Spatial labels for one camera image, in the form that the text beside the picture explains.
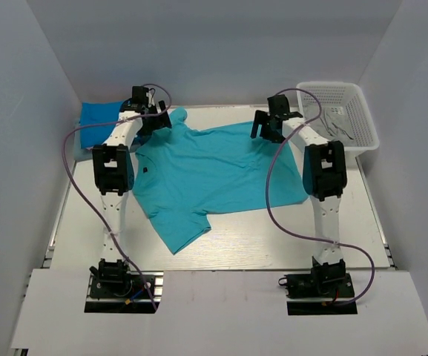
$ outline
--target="plastic laundry basket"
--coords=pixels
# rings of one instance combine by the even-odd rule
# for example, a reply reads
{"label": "plastic laundry basket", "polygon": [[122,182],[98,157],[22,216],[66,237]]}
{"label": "plastic laundry basket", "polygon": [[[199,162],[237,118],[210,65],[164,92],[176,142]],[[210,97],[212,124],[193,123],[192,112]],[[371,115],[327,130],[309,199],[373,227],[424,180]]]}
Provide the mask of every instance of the plastic laundry basket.
{"label": "plastic laundry basket", "polygon": [[[348,117],[354,133],[354,142],[344,143],[347,156],[358,156],[365,151],[378,148],[377,131],[358,85],[344,82],[302,82],[297,87],[313,93],[324,108],[343,113]],[[303,115],[306,106],[316,105],[310,95],[300,91],[297,92],[297,102]]]}

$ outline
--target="white basket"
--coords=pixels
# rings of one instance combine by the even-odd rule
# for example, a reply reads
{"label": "white basket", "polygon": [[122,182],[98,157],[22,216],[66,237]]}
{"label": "white basket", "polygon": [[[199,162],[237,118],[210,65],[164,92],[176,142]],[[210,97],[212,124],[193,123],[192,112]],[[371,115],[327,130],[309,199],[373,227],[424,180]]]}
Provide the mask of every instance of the white basket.
{"label": "white basket", "polygon": [[[378,148],[377,131],[358,85],[344,82],[302,82],[297,87],[313,93],[324,108],[346,114],[354,133],[354,142],[344,143],[344,150],[348,152],[348,156],[358,156],[365,151]],[[306,106],[317,106],[310,95],[300,91],[297,92],[297,102],[303,115]]]}

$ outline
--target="blue cloth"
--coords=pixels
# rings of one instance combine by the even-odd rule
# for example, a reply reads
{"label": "blue cloth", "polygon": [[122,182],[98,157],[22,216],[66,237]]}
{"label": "blue cloth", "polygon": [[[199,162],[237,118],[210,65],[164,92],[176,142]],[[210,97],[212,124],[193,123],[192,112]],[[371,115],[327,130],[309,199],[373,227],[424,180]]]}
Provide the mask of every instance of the blue cloth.
{"label": "blue cloth", "polygon": [[[186,117],[177,108],[172,129],[154,131],[136,151],[134,195],[173,254],[210,230],[206,214],[266,207],[266,173],[278,148],[251,139],[251,122],[197,131]],[[271,206],[307,198],[288,145],[274,167],[270,197]]]}
{"label": "blue cloth", "polygon": [[[99,124],[118,120],[119,108],[123,102],[110,102],[108,104],[82,103],[80,125]],[[115,125],[100,126],[99,128],[86,128],[80,131],[80,147],[89,148],[101,145],[111,134]]]}

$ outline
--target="gray wall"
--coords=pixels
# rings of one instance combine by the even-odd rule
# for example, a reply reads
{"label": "gray wall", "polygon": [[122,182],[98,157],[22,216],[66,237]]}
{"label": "gray wall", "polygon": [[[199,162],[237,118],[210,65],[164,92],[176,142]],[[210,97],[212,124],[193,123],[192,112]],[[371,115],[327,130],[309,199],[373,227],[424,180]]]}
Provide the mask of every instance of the gray wall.
{"label": "gray wall", "polygon": [[83,101],[158,82],[177,104],[357,82],[401,0],[28,0]]}
{"label": "gray wall", "polygon": [[77,99],[24,0],[0,0],[0,356],[44,256]]}
{"label": "gray wall", "polygon": [[363,158],[367,180],[428,317],[428,1],[404,1],[360,86],[381,140]]}

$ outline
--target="teal fabric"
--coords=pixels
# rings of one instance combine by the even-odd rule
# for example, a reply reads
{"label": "teal fabric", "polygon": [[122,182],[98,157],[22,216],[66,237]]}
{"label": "teal fabric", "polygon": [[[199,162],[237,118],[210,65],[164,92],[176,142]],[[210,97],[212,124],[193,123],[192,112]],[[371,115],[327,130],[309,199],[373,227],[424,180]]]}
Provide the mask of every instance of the teal fabric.
{"label": "teal fabric", "polygon": [[[154,131],[138,148],[134,195],[173,254],[211,229],[206,214],[266,207],[266,173],[278,144],[250,138],[251,122],[191,130],[177,108],[172,129]],[[272,206],[307,198],[287,145],[271,176]]]}

